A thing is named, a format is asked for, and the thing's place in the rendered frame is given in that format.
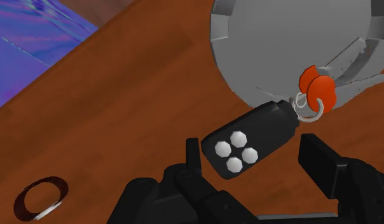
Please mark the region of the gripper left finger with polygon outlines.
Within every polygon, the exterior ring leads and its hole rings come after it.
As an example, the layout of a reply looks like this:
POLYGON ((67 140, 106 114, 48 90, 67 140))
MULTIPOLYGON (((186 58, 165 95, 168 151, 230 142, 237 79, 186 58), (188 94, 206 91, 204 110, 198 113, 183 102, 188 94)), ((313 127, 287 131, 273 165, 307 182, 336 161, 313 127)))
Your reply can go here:
POLYGON ((259 224, 230 193, 202 177, 197 138, 186 140, 186 161, 163 179, 135 178, 125 187, 107 224, 259 224))

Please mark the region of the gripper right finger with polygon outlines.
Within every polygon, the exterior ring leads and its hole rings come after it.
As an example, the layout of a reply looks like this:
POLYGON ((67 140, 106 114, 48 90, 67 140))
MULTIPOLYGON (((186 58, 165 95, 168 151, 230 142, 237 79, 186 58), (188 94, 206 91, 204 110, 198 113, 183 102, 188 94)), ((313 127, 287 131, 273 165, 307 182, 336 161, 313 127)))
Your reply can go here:
POLYGON ((315 134, 302 134, 298 162, 338 216, 355 224, 384 224, 384 173, 356 158, 342 157, 315 134))

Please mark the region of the black key fob with orange keys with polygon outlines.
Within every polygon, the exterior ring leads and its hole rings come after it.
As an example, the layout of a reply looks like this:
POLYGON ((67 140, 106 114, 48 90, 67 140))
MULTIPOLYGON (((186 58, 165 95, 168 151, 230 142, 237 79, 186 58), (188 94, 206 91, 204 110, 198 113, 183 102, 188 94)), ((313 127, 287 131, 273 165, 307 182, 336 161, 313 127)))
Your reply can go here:
POLYGON ((296 95, 272 95, 207 135, 202 153, 220 177, 235 178, 288 142, 300 123, 317 121, 381 82, 384 39, 357 38, 324 67, 305 69, 296 95))

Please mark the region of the brown wooden desk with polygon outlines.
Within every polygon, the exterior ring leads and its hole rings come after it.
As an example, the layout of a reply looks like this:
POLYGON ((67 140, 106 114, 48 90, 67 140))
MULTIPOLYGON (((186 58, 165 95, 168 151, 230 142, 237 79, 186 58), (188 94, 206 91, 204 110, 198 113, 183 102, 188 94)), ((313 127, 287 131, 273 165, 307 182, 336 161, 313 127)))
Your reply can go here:
POLYGON ((0 224, 106 224, 248 111, 214 64, 213 0, 135 0, 0 109, 0 224))

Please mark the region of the large grey round bowl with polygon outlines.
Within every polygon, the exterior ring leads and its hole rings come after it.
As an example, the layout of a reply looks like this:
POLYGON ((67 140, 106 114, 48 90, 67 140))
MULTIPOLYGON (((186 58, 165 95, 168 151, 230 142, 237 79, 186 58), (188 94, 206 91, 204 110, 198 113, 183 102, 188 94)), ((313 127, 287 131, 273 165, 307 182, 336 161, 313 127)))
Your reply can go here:
POLYGON ((294 96, 312 65, 337 106, 384 82, 384 0, 215 0, 210 22, 215 62, 252 107, 294 96))

